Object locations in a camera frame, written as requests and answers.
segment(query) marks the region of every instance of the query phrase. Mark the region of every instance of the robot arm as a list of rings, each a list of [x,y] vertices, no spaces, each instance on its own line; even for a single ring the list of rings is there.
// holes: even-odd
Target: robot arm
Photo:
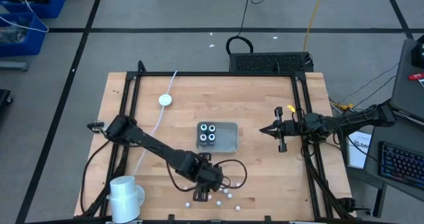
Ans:
[[[216,192],[223,183],[222,168],[209,162],[211,154],[175,150],[146,134],[137,127],[135,119],[126,115],[117,115],[105,134],[115,143],[135,143],[163,158],[177,174],[196,183],[193,193],[194,201],[207,201],[209,191]]]
[[[286,152],[285,136],[308,136],[313,142],[324,142],[335,131],[343,131],[349,135],[366,125],[391,127],[396,122],[396,116],[387,103],[372,105],[369,108],[342,117],[329,117],[316,113],[303,116],[301,122],[292,120],[282,121],[283,109],[275,109],[276,120],[272,125],[260,129],[260,132],[280,140],[279,152]]]

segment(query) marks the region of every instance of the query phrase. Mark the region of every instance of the metal tray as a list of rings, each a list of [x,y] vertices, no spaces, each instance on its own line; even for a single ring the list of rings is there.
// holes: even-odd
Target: metal tray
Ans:
[[[206,124],[215,125],[215,144],[206,144],[203,146],[200,141],[200,135],[208,135],[208,131],[205,133],[200,130],[200,126]],[[196,131],[196,147],[200,152],[210,153],[232,153],[236,152],[239,148],[239,126],[233,122],[208,122],[203,121],[197,124]]]

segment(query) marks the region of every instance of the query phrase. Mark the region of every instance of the paper sheet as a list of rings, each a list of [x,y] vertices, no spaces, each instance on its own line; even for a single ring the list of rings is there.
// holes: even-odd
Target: paper sheet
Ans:
[[[368,154],[368,147],[370,146],[371,135],[355,132],[349,135],[349,138],[355,143],[360,150]],[[361,153],[350,140],[347,140],[347,152],[348,152],[348,166],[353,168],[364,168],[366,155]]]

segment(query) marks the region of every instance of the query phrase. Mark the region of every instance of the blue bin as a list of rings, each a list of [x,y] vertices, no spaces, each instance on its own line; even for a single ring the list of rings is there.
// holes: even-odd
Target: blue bin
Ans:
[[[30,28],[37,28],[40,30],[46,30],[46,27],[41,23],[41,21],[35,16],[34,13],[19,13],[19,14],[3,14],[0,15],[7,21],[18,21],[19,17],[25,20],[30,21]],[[0,20],[0,27],[9,26],[10,24],[6,23],[3,20]],[[42,42],[46,33],[27,30],[26,36],[23,42],[14,42],[0,44],[0,56],[25,56],[25,55],[37,55],[40,53]]]
[[[39,18],[56,18],[59,16],[65,0],[50,0],[49,4],[30,3],[31,9]],[[30,12],[25,3],[10,3],[7,0],[0,0],[0,5],[4,6],[10,13]]]

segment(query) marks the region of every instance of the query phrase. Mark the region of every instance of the gray floor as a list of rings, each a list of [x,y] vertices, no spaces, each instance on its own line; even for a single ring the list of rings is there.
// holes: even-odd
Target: gray floor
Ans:
[[[84,28],[94,0],[67,0],[52,28]],[[101,0],[93,28],[239,27],[245,0]],[[267,0],[249,4],[245,27],[305,28],[316,0]],[[397,0],[411,28],[424,27],[423,0]],[[322,0],[315,28],[401,28],[389,0]],[[296,52],[302,33],[244,34],[257,52]],[[140,59],[149,71],[227,71],[225,42],[234,33],[91,33],[76,71],[52,150],[26,221],[70,218],[92,135],[85,125],[97,118],[109,72],[134,70]],[[28,72],[0,71],[0,88],[15,102],[0,122],[0,217],[14,223],[44,144],[80,33],[49,33],[38,56],[2,58],[25,61]],[[315,71],[323,72],[332,99],[340,101],[399,60],[404,34],[311,34],[308,50]],[[232,50],[247,51],[234,42]],[[346,102],[358,103],[396,70]],[[361,104],[390,97],[393,83]],[[372,207],[376,190],[351,180],[359,205]],[[359,213],[364,219],[374,219]],[[377,221],[418,223],[424,205],[389,188],[383,217]]]

